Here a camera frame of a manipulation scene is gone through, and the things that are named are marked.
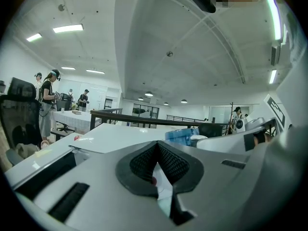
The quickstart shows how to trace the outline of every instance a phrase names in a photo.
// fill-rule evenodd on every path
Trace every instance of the blue container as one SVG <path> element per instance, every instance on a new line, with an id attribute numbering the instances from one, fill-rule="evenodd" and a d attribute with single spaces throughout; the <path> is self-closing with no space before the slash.
<path id="1" fill-rule="evenodd" d="M 191 145 L 191 136 L 199 135 L 198 128 L 179 129 L 165 133 L 166 141 L 179 143 L 182 145 Z"/>

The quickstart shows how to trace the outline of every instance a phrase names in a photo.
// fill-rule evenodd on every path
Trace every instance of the black shirt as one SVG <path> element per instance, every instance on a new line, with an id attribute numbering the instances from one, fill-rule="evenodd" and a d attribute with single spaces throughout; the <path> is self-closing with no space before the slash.
<path id="1" fill-rule="evenodd" d="M 84 100 L 88 100 L 88 96 L 85 95 L 85 94 L 81 94 L 80 95 L 80 98 L 79 98 L 79 106 L 81 107 L 87 107 L 87 103 L 84 103 L 84 102 L 81 102 L 81 101 L 84 101 Z"/>
<path id="2" fill-rule="evenodd" d="M 45 89 L 48 89 L 48 90 L 49 90 L 48 95 L 51 96 L 51 94 L 52 94 L 52 87 L 51 87 L 51 82 L 50 82 L 49 80 L 46 80 L 46 81 L 43 83 L 43 85 L 42 85 L 42 87 L 41 87 L 41 95 L 42 95 L 42 102 L 48 103 L 48 104 L 52 104 L 52 101 L 51 101 L 51 100 L 45 100 L 45 99 L 44 99 L 44 90 L 45 90 Z"/>

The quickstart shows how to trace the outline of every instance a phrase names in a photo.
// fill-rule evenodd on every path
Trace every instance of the white table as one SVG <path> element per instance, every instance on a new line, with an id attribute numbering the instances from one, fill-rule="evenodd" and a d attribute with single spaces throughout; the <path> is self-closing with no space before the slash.
<path id="1" fill-rule="evenodd" d="M 89 112 L 80 112 L 80 115 L 76 115 L 72 111 L 51 112 L 51 119 L 54 120 L 53 129 L 56 129 L 56 122 L 61 122 L 71 128 L 75 128 L 76 132 L 84 133 L 90 131 L 91 114 Z"/>
<path id="2" fill-rule="evenodd" d="M 76 135 L 79 134 L 71 133 L 70 135 L 40 150 L 39 152 L 35 152 L 32 156 L 26 158 L 19 164 L 6 171 L 5 176 L 10 186 L 12 188 L 16 188 L 33 175 L 49 166 L 49 164 L 55 162 L 60 157 L 72 151 L 69 144 L 74 141 Z"/>
<path id="3" fill-rule="evenodd" d="M 96 153 L 108 153 L 134 144 L 164 140 L 172 129 L 133 128 L 103 123 L 70 145 Z"/>

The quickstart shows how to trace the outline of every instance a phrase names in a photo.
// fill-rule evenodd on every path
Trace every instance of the rectangular ceiling light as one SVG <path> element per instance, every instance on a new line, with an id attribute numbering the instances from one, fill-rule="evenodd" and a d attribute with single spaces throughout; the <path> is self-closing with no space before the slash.
<path id="1" fill-rule="evenodd" d="M 270 81 L 269 81 L 270 84 L 273 84 L 273 83 L 274 83 L 276 74 L 277 74 L 277 70 L 274 69 L 274 70 L 272 71 L 272 73 L 271 73 L 271 77 L 270 77 Z"/>
<path id="2" fill-rule="evenodd" d="M 33 35 L 33 36 L 27 38 L 27 40 L 28 40 L 29 42 L 32 42 L 32 41 L 34 41 L 34 40 L 36 40 L 36 39 L 39 39 L 39 38 L 41 38 L 41 37 L 42 37 L 42 35 L 41 35 L 40 33 L 37 33 L 37 34 L 35 34 L 35 35 Z"/>
<path id="3" fill-rule="evenodd" d="M 96 71 L 96 70 L 89 70 L 87 69 L 88 72 L 91 72 L 91 73 L 97 73 L 97 74 L 105 74 L 104 72 L 101 72 L 101 71 Z"/>
<path id="4" fill-rule="evenodd" d="M 62 69 L 76 70 L 74 67 L 61 67 Z"/>
<path id="5" fill-rule="evenodd" d="M 82 31 L 83 30 L 83 25 L 78 24 L 78 25 L 71 25 L 71 26 L 62 26 L 62 27 L 57 27 L 53 29 L 55 33 L 62 33 L 62 32 L 71 32 L 71 31 Z"/>
<path id="6" fill-rule="evenodd" d="M 279 12 L 278 8 L 276 6 L 275 0 L 267 0 L 269 3 L 269 8 L 271 11 L 271 15 L 273 17 L 274 21 L 274 27 L 275 27 L 275 40 L 281 39 L 281 25 L 280 25 L 280 18 L 279 18 Z"/>

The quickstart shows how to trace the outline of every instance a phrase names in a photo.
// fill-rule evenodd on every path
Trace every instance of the ceiling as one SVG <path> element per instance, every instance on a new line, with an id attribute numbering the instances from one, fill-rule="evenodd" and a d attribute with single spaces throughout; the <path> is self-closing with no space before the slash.
<path id="1" fill-rule="evenodd" d="M 196 104 L 191 95 L 204 90 L 274 89 L 290 70 L 288 61 L 280 62 L 275 84 L 269 86 L 274 25 L 266 0 L 218 8 L 214 14 L 202 12 L 191 0 L 125 2 L 27 0 L 9 32 L 50 66 L 76 68 L 61 70 L 64 74 L 97 77 L 85 70 L 104 71 L 102 78 L 121 83 L 125 98 L 136 100 L 151 91 L 157 104 L 178 105 L 184 98 Z M 129 13 L 135 22 L 125 24 Z M 80 23 L 80 32 L 52 30 Z M 43 38 L 26 41 L 38 32 Z"/>
<path id="2" fill-rule="evenodd" d="M 9 30 L 26 47 L 64 74 L 94 76 L 86 69 L 104 71 L 118 82 L 114 44 L 115 0 L 26 0 Z M 55 34 L 55 27 L 82 24 L 83 31 Z M 40 33 L 42 38 L 26 38 Z M 61 66 L 76 68 L 63 70 Z"/>
<path id="3" fill-rule="evenodd" d="M 275 66 L 278 76 L 269 86 L 275 34 L 266 0 L 214 14 L 200 11 L 191 0 L 154 0 L 140 30 L 126 93 L 133 100 L 151 91 L 158 104 L 179 105 L 184 98 L 191 103 L 197 91 L 275 88 L 291 67 L 288 61 Z"/>

